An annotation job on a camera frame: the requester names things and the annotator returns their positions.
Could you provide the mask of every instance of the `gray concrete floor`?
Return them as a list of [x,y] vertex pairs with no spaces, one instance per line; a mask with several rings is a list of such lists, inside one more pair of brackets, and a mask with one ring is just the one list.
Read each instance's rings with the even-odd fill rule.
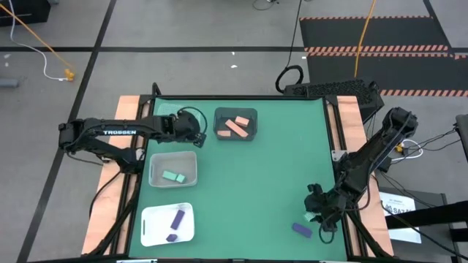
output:
[[[462,11],[467,9],[466,2],[431,2],[450,43],[454,47],[468,47],[465,26],[468,18]],[[52,8],[49,22],[32,27],[51,45],[92,47],[108,3],[109,0],[61,0]],[[288,46],[298,2],[282,0],[263,12],[254,11],[251,3],[250,0],[118,0],[103,46]],[[370,3],[371,0],[312,0],[303,3],[301,16],[366,15]],[[422,0],[379,0],[374,14],[428,13]],[[13,46],[8,35],[8,28],[0,28],[0,46]],[[15,38],[39,45],[21,27]],[[296,34],[295,45],[302,45],[300,32]],[[73,83],[43,77],[39,54],[0,53],[0,77],[16,77],[21,82],[19,88],[0,90],[0,121],[4,123],[0,139],[2,262],[14,262],[18,257],[56,152],[57,125],[67,121],[90,56],[62,55],[78,70]],[[303,55],[293,53],[291,64],[306,67]],[[120,95],[148,93],[154,81],[164,94],[276,94],[274,81],[287,56],[279,52],[100,53],[78,115],[112,118]],[[51,54],[48,58],[50,75],[62,76],[63,66]],[[284,83],[295,78],[288,75]],[[385,109],[377,120],[389,107],[412,110],[420,120],[416,140],[447,131],[455,115],[468,112],[466,98],[385,97],[384,100]],[[432,147],[455,138],[456,135],[451,135]],[[80,156],[93,158],[85,153]],[[467,165],[458,144],[403,161],[388,174],[408,189],[444,192],[449,202],[457,202],[468,198]],[[99,172],[99,167],[64,157],[29,260],[80,255],[88,206],[97,188]],[[468,254],[468,248],[463,247],[462,251]]]

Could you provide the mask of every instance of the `white tray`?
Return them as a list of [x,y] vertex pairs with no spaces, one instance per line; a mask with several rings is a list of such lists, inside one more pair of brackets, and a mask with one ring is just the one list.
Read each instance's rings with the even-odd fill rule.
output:
[[[185,212],[184,217],[177,230],[171,229],[178,210]],[[177,240],[166,241],[169,234],[176,234]],[[192,240],[195,235],[195,221],[193,207],[189,203],[174,205],[160,205],[147,207],[141,213],[141,245],[145,247],[152,245],[164,245],[168,243],[179,243]]]

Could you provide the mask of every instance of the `black floor mat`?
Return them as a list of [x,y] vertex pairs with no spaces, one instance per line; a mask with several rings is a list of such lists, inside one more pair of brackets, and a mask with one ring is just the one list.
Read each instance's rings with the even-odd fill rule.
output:
[[[312,53],[307,58],[311,83],[354,77],[355,53]],[[374,80],[382,95],[467,96],[466,56],[414,53],[363,53],[358,78]]]
[[[318,50],[321,52],[324,51],[323,48],[328,52],[350,52],[359,43],[365,21],[364,17],[301,18],[304,47],[321,47]],[[368,49],[364,52],[427,52],[448,49],[447,40],[433,19],[422,16],[371,18],[363,41],[363,47],[366,46]]]

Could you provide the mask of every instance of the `green table surface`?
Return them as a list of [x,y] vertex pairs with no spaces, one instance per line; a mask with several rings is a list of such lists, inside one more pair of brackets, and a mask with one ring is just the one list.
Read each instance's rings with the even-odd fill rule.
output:
[[[306,222],[307,185],[334,185],[322,100],[163,100],[193,106],[208,119],[202,148],[186,143],[150,141],[129,255],[152,258],[270,259],[345,261],[341,222],[330,245],[318,237],[318,223]],[[257,135],[251,142],[221,141],[213,132],[218,107],[249,107],[258,112]],[[148,183],[154,153],[193,150],[198,183],[186,188],[154,188]],[[146,207],[192,204],[194,238],[185,243],[144,247],[141,212]],[[292,230],[298,222],[312,230],[305,238]],[[324,233],[327,240],[329,233]]]

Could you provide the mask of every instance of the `clear plastic tray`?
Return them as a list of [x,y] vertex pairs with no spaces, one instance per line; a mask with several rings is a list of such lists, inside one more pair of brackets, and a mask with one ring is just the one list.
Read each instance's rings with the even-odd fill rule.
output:
[[[164,171],[185,176],[185,182],[163,178]],[[197,154],[193,151],[153,154],[150,160],[149,184],[158,188],[194,186],[197,184]]]

